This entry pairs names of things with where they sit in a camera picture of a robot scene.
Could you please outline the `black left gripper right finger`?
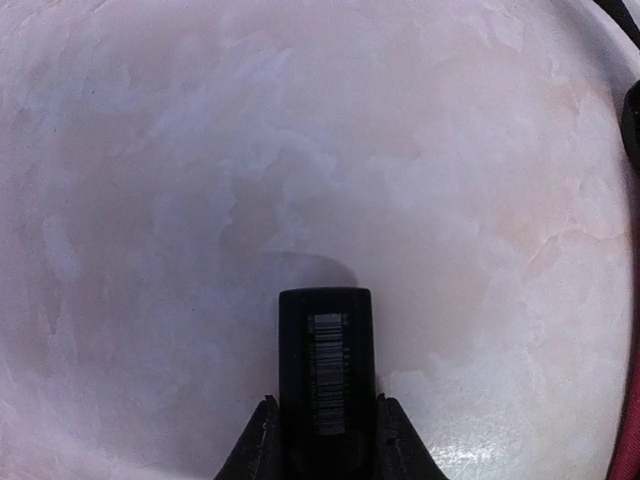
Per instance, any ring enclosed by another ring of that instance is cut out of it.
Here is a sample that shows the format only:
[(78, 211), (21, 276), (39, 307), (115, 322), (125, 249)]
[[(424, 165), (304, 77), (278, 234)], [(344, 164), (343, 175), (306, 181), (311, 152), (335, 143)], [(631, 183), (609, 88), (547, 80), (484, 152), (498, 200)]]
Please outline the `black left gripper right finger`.
[(399, 401), (376, 399), (374, 478), (377, 480), (447, 480)]

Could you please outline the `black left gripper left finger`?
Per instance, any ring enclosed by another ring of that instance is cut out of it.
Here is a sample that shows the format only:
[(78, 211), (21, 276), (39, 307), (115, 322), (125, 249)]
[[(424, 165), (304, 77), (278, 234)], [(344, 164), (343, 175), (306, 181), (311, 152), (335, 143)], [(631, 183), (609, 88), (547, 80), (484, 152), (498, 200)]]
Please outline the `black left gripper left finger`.
[(215, 480), (280, 478), (280, 412), (267, 395), (256, 406)]

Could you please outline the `pink black highlighter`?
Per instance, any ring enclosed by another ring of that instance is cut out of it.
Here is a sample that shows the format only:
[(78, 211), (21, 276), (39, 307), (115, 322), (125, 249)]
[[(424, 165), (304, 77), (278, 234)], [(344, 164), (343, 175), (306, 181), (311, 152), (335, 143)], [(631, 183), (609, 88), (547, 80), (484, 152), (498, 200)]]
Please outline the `pink black highlighter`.
[(370, 291), (286, 290), (278, 314), (285, 478), (371, 478), (376, 379)]

